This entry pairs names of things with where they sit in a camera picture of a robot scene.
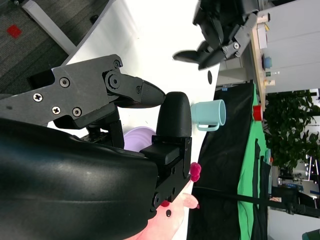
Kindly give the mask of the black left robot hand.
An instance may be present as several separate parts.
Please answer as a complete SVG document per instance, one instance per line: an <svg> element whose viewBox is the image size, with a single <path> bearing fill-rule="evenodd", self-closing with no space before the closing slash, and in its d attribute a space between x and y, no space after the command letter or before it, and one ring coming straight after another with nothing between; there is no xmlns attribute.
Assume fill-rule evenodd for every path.
<svg viewBox="0 0 320 240"><path fill-rule="evenodd" d="M196 50L175 53L173 59L204 70L239 58L251 41L258 12L257 0L200 0L192 23L201 28L204 41Z"/></svg>

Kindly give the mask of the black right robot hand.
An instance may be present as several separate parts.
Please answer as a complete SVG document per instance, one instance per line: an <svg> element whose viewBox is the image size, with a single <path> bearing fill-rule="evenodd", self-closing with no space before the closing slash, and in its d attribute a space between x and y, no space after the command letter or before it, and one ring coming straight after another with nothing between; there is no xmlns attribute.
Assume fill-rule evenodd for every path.
<svg viewBox="0 0 320 240"><path fill-rule="evenodd" d="M183 92L121 73L116 55L59 66L0 97L0 237L121 240L189 182L192 123ZM151 145L124 148L119 108L159 107Z"/></svg>

